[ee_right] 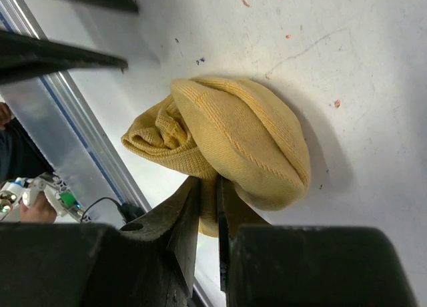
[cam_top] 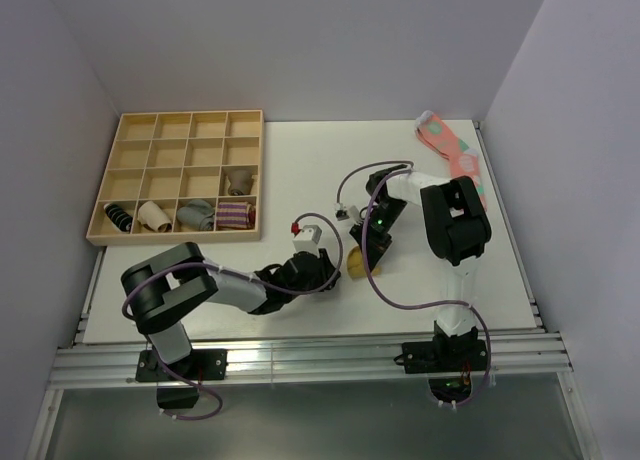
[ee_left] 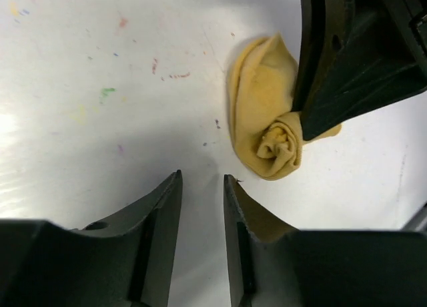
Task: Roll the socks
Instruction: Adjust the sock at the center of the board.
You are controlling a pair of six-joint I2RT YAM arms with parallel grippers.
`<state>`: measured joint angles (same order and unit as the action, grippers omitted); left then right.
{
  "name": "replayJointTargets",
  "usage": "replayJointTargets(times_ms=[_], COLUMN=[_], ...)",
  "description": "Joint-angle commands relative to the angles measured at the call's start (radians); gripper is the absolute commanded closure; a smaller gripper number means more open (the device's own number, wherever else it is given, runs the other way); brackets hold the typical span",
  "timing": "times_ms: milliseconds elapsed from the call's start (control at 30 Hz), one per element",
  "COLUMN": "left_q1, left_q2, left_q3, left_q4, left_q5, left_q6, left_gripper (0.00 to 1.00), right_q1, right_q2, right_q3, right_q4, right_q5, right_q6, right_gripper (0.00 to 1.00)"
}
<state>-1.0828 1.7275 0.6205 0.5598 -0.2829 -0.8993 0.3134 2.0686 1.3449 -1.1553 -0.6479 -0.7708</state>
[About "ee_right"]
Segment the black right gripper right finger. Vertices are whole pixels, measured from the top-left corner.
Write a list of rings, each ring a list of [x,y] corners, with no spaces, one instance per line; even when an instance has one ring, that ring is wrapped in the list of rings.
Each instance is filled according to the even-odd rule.
[[[220,286],[228,306],[415,306],[379,229],[273,226],[225,178],[216,182]]]

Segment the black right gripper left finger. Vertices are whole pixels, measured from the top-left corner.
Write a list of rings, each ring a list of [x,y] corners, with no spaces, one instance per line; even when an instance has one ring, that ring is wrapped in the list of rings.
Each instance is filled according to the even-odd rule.
[[[117,230],[1,222],[2,306],[191,306],[199,180]]]

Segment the operator hand with controller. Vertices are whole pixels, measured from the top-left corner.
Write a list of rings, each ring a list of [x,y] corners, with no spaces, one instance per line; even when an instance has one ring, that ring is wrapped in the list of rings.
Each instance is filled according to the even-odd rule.
[[[20,201],[19,212],[21,223],[52,224],[57,218],[57,212],[48,202],[44,192],[38,193],[35,203],[31,207],[27,207],[23,201]]]

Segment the yellow sock pair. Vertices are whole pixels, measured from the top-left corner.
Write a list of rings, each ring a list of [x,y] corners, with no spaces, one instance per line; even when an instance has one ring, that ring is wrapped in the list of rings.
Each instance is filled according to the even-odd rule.
[[[175,79],[169,95],[137,116],[124,147],[201,180],[199,231],[218,236],[216,180],[247,204],[279,211],[305,197],[310,155],[294,112],[250,79]]]

